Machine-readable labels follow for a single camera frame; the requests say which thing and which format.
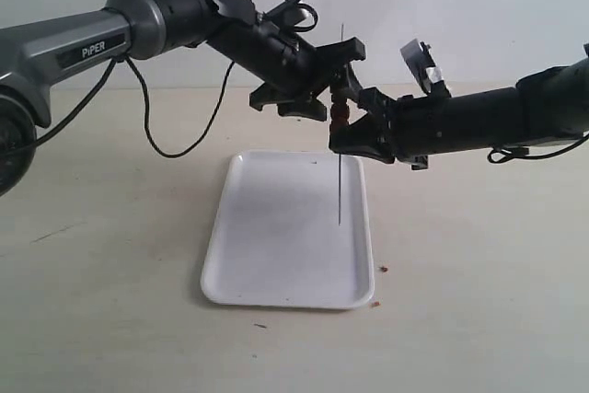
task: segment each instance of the robotic arm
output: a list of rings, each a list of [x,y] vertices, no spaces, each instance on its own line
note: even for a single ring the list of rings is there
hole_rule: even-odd
[[[251,0],[108,0],[97,12],[0,30],[0,195],[26,173],[35,127],[51,125],[52,85],[108,59],[146,60],[204,42],[265,82],[249,98],[256,110],[276,104],[281,116],[326,121],[317,97],[329,87],[336,153],[423,169],[430,154],[490,147],[503,162],[533,158],[530,145],[586,140],[589,59],[451,98],[429,47],[415,40],[401,52],[425,97],[394,100],[358,82],[351,62],[365,58],[359,40],[314,47],[299,35],[318,20],[301,1],[262,14]],[[300,26],[308,15],[315,23]],[[348,99],[366,110],[353,124]]]

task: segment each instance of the table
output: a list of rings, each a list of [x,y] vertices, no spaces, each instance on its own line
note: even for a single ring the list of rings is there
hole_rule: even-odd
[[[251,110],[249,91],[229,89],[180,160],[148,145],[137,90],[101,93],[38,150],[0,199],[0,391],[586,389],[587,148],[499,167],[483,151],[436,156],[421,172],[365,160],[375,266],[389,268],[380,307],[208,302],[199,279],[230,157],[327,144],[327,125]],[[54,119],[82,94],[55,92]],[[189,144],[217,94],[154,90],[155,138]]]

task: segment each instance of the plastic tray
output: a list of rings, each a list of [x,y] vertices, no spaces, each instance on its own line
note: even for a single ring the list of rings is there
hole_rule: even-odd
[[[350,309],[374,293],[364,171],[355,157],[248,151],[225,181],[202,269],[218,304]]]

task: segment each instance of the beige table surface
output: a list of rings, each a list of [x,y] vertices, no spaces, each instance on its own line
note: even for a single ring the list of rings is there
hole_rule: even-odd
[[[136,90],[102,93],[38,151],[0,199],[0,391],[586,391],[589,148],[366,160],[381,307],[219,307],[199,279],[230,157],[327,143],[327,125],[257,113],[248,92],[181,160],[147,144]],[[54,93],[55,120],[81,93]],[[217,93],[154,91],[156,139],[191,142]]]

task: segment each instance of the black cable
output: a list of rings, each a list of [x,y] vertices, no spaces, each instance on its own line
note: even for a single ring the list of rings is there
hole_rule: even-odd
[[[18,154],[22,154],[23,152],[27,152],[31,149],[35,149],[35,148],[41,146],[42,144],[46,144],[55,135],[60,133],[69,123],[72,122],[72,120],[75,117],[77,117],[77,115],[87,106],[87,104],[90,103],[92,98],[94,98],[97,95],[97,93],[100,92],[100,90],[104,87],[104,85],[109,80],[109,77],[112,74],[112,70],[114,69],[116,64],[117,64],[117,61],[115,61],[115,60],[110,61],[109,66],[107,66],[107,69],[104,71],[104,74],[99,79],[99,81],[94,85],[94,87],[92,89],[90,89],[90,92],[88,92],[87,95],[82,99],[82,101],[80,101],[77,104],[77,106],[63,120],[61,120],[59,123],[57,123],[53,127],[53,129],[51,129],[49,132],[47,132],[42,137],[38,138],[37,140],[35,140],[34,142],[32,142],[30,144],[18,147],[16,149],[10,149],[6,152],[0,153],[0,159],[7,158],[9,156],[16,156]]]
[[[154,137],[151,134],[151,130],[149,129],[149,116],[150,116],[150,112],[151,112],[151,104],[150,104],[150,99],[149,99],[149,90],[148,90],[147,84],[145,82],[145,79],[143,78],[143,76],[141,75],[139,70],[137,69],[137,66],[135,66],[135,64],[133,63],[133,61],[129,57],[125,58],[125,62],[127,62],[129,67],[131,68],[131,70],[133,71],[135,76],[137,77],[137,80],[139,80],[139,83],[141,84],[141,89],[144,94],[144,102],[145,102],[144,130],[145,130],[145,135],[147,136],[147,140],[149,141],[149,144],[156,150],[156,152],[158,154],[160,154],[164,158],[180,158],[182,156],[187,155],[190,151],[192,151],[192,149],[194,149],[196,146],[198,146],[202,142],[202,140],[204,140],[204,137],[206,137],[206,135],[209,133],[211,126],[213,126],[214,119],[217,116],[219,109],[221,108],[221,103],[223,102],[223,97],[225,96],[225,90],[227,88],[227,81],[229,80],[229,75],[231,74],[231,70],[233,69],[233,67],[235,66],[236,63],[231,62],[229,64],[229,66],[227,67],[227,71],[225,72],[225,78],[223,79],[223,85],[221,86],[221,94],[219,95],[219,99],[217,101],[217,104],[214,107],[213,115],[211,115],[211,119],[209,120],[206,127],[204,128],[204,132],[202,133],[202,135],[199,137],[199,139],[196,142],[194,142],[192,145],[187,147],[182,152],[179,152],[177,154],[168,154],[159,148],[159,146],[154,141]]]
[[[587,140],[589,140],[589,133],[586,134],[583,138],[574,142],[573,144],[569,144],[568,146],[565,146],[562,149],[559,149],[558,151],[543,154],[541,156],[531,156],[527,153],[527,149],[512,150],[504,148],[493,148],[489,152],[487,159],[489,160],[489,163],[493,165],[502,165],[511,160],[548,160],[549,158],[554,158],[555,156],[561,156],[563,154],[571,152],[573,149],[576,149],[581,144],[585,143]],[[496,154],[501,154],[502,157],[499,159],[493,158],[493,156],[495,156]]]
[[[317,23],[319,22],[319,14],[315,10],[315,8],[313,6],[307,5],[307,4],[296,4],[296,7],[309,13],[311,15],[311,17],[313,18],[313,23],[311,25],[308,25],[305,27],[297,27],[297,26],[289,27],[288,30],[293,31],[293,32],[308,32],[308,31],[312,31],[313,29],[315,29],[315,27],[317,26]]]

